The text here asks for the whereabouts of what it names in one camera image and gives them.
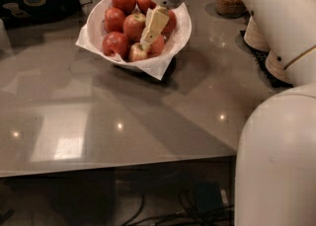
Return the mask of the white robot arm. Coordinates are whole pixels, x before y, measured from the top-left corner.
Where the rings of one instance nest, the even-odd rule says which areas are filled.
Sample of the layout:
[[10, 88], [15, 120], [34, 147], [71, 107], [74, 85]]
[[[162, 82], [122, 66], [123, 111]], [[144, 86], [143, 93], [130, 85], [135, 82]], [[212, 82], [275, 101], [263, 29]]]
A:
[[243, 2], [293, 87], [244, 125], [234, 225], [316, 226], [316, 0]]

